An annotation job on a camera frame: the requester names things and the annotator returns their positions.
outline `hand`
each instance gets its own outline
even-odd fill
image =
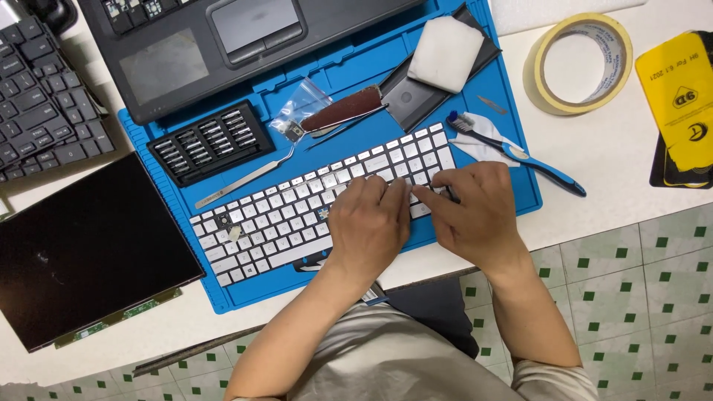
[[[409,239],[409,193],[403,178],[355,178],[329,211],[332,253],[322,270],[341,269],[363,295]]]
[[[504,273],[529,257],[515,223],[515,197],[504,163],[482,161],[439,171],[434,188],[450,186],[461,204],[422,186],[414,195],[431,209],[438,243],[487,274]]]

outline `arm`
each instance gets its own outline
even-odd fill
[[[366,293],[409,237],[403,178],[356,178],[329,212],[334,243],[324,267],[235,364],[224,401],[287,394],[331,326]]]
[[[438,243],[488,278],[498,328],[513,361],[581,366],[579,349],[518,234],[507,166],[479,162],[444,170],[432,186],[450,186],[461,199],[455,204],[424,187],[413,189],[432,210]]]

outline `white table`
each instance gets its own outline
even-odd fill
[[[610,15],[628,30],[635,56],[686,30],[713,30],[710,0],[650,0],[645,6]],[[634,71],[617,98],[584,116],[550,116],[530,103],[521,81],[523,62],[545,30],[501,38],[503,55],[531,154],[575,177],[589,196],[572,196],[538,175],[544,206],[518,218],[528,247],[535,250],[713,202],[713,191],[649,186],[657,128]],[[81,15],[62,39],[74,61],[90,61],[80,71],[85,70],[93,84],[100,84],[97,91],[108,99],[107,106],[114,112],[123,108]],[[35,188],[11,187],[10,204],[15,210],[26,208],[96,168],[44,185],[35,183]],[[400,255],[380,283],[388,289],[469,267],[466,261],[432,244]],[[76,344],[60,350],[47,347],[31,355],[0,318],[0,385],[52,385],[261,325],[299,290],[224,315],[214,314],[200,283],[184,287],[183,292],[159,308]]]

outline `yellow screen protector box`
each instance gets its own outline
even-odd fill
[[[647,51],[636,71],[671,159],[681,171],[713,165],[712,35],[691,31]]]

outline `green tiled floor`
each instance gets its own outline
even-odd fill
[[[713,203],[532,252],[602,400],[713,400]],[[483,273],[461,278],[476,358],[509,382]],[[141,362],[0,401],[215,401],[255,335],[132,378]]]

